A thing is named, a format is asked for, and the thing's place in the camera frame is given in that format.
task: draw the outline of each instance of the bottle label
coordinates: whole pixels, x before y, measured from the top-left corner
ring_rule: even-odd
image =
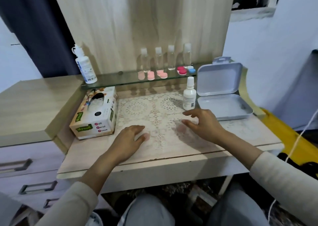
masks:
[[[187,108],[187,110],[194,109],[196,104],[196,98],[186,98],[183,97],[183,108]]]
[[[83,61],[81,63],[77,62],[77,65],[86,82],[96,79],[95,72],[89,60]]]

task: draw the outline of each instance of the white sleeve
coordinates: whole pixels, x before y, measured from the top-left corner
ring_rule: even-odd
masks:
[[[95,192],[86,184],[76,182],[36,226],[85,226],[97,204]]]
[[[269,152],[263,152],[250,175],[306,225],[318,225],[318,181]]]

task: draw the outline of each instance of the tissue box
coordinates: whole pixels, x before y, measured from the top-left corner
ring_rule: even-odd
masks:
[[[92,89],[86,93],[70,124],[78,139],[114,133],[118,107],[115,87]]]

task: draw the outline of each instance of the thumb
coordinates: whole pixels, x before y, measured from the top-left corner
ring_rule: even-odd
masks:
[[[140,145],[146,140],[146,134],[148,133],[144,133],[141,136],[138,137],[138,139],[135,141],[135,144],[138,146],[138,148],[140,147]]]
[[[182,123],[185,124],[187,127],[189,127],[191,130],[193,130],[194,132],[197,130],[198,125],[192,123],[189,120],[182,120]]]

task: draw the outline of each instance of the curtain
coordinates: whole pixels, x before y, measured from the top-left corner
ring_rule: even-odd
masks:
[[[80,73],[56,0],[0,0],[0,15],[44,78]]]

